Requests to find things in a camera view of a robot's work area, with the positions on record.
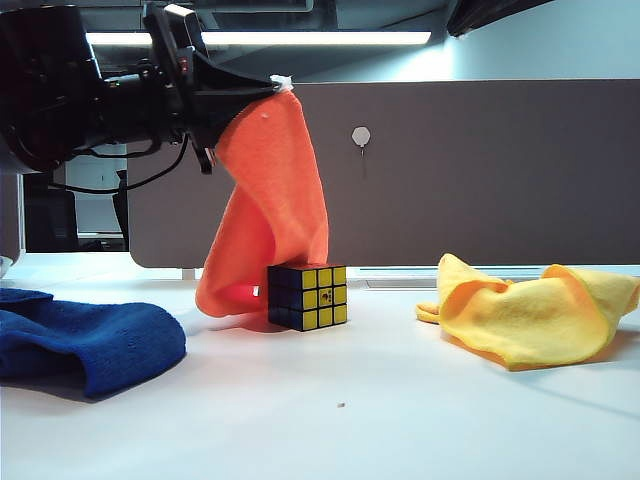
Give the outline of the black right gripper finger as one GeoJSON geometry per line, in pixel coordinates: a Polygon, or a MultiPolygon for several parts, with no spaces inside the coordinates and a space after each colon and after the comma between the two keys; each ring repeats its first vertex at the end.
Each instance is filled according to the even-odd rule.
{"type": "Polygon", "coordinates": [[[549,3],[550,0],[455,1],[447,21],[447,33],[460,37],[508,16],[549,3]]]}

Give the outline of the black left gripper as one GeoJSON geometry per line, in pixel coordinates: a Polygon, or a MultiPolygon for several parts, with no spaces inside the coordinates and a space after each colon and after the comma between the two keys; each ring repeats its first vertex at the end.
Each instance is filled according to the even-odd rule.
{"type": "Polygon", "coordinates": [[[155,153],[164,142],[190,141],[200,170],[210,173],[206,148],[217,144],[250,103],[291,91],[293,81],[281,75],[241,75],[210,60],[193,10],[175,4],[150,6],[143,23],[152,56],[134,65],[130,74],[105,80],[102,118],[112,128],[109,138],[151,142],[132,158],[155,153]]]}

